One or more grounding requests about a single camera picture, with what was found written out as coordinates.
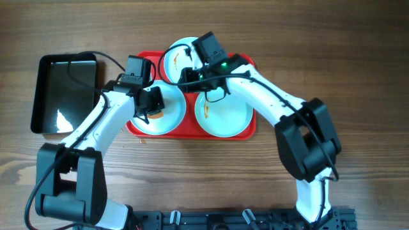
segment wood grain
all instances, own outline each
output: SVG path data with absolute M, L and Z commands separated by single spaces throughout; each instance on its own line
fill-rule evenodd
M 213 31 L 292 95 L 322 99 L 343 152 L 334 206 L 359 229 L 409 226 L 408 1 L 3 1 L 0 4 L 0 229 L 24 229 L 36 152 L 61 135 L 30 132 L 36 73 L 46 54 L 164 50 Z M 104 81 L 118 68 L 104 58 Z M 104 158 L 109 197 L 136 210 L 290 208 L 297 191 L 274 129 L 258 116 L 248 141 L 139 139 L 120 132 Z M 37 217 L 40 228 L 58 220 Z

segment wooden table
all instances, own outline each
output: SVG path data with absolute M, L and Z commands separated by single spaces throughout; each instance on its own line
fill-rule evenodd
M 129 54 L 208 31 L 283 90 L 328 105 L 343 144 L 334 206 L 355 208 L 360 229 L 408 227 L 408 11 L 407 1 L 3 1 L 0 229 L 25 228 L 36 153 L 63 138 L 29 129 L 42 56 L 99 50 L 125 65 Z M 103 81 L 114 79 L 118 68 L 98 58 Z M 123 129 L 104 158 L 109 197 L 136 210 L 293 207 L 295 180 L 274 129 L 257 119 L 248 141 L 142 141 Z M 64 224 L 31 214 L 42 229 Z

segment round plate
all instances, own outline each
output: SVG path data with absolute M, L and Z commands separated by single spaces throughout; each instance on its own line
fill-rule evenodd
M 207 93 L 209 101 L 222 98 L 223 89 L 219 88 Z M 216 137 L 232 137 L 249 126 L 253 116 L 253 108 L 234 95 L 218 102 L 207 102 L 205 93 L 197 97 L 194 114 L 199 125 L 209 134 Z
M 149 135 L 163 135 L 174 130 L 183 120 L 186 113 L 186 99 L 177 86 L 171 86 L 156 80 L 149 88 L 159 86 L 164 99 L 165 109 L 161 118 L 151 119 L 149 125 L 138 118 L 132 118 L 132 124 L 141 132 Z
M 171 47 L 178 44 L 187 44 L 191 46 L 192 42 L 196 39 L 197 38 L 195 37 L 182 38 L 177 42 L 173 43 Z M 173 83 L 178 83 L 180 78 L 180 72 L 183 68 L 194 66 L 199 67 L 201 65 L 201 62 L 198 58 L 195 59 L 195 63 L 193 64 L 190 58 L 186 56 L 185 53 L 186 48 L 187 48 L 186 46 L 177 47 L 169 51 L 164 57 L 164 69 L 166 76 Z

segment wooden surface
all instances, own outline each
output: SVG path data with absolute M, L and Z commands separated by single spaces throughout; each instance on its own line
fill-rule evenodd
M 0 4 L 0 229 L 25 228 L 38 148 L 63 138 L 29 129 L 42 56 L 99 50 L 125 65 L 129 54 L 207 31 L 283 90 L 328 105 L 343 144 L 334 206 L 355 208 L 360 229 L 409 227 L 408 1 L 32 2 Z M 99 60 L 104 81 L 114 79 L 118 68 Z M 297 200 L 261 116 L 242 142 L 140 141 L 124 129 L 104 165 L 109 197 L 136 210 L 267 210 Z M 42 229 L 64 224 L 31 214 Z

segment tabletop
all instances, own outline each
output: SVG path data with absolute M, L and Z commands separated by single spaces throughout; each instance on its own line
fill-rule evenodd
M 330 111 L 343 145 L 333 206 L 355 208 L 359 229 L 409 227 L 408 1 L 64 1 L 0 3 L 0 229 L 24 229 L 36 153 L 64 135 L 30 131 L 38 62 L 98 50 L 125 65 L 213 31 L 228 52 Z M 120 70 L 97 57 L 100 81 Z M 279 160 L 274 128 L 257 115 L 247 141 L 138 139 L 123 128 L 104 158 L 109 198 L 135 210 L 292 208 L 295 179 Z M 64 222 L 38 217 L 41 229 Z

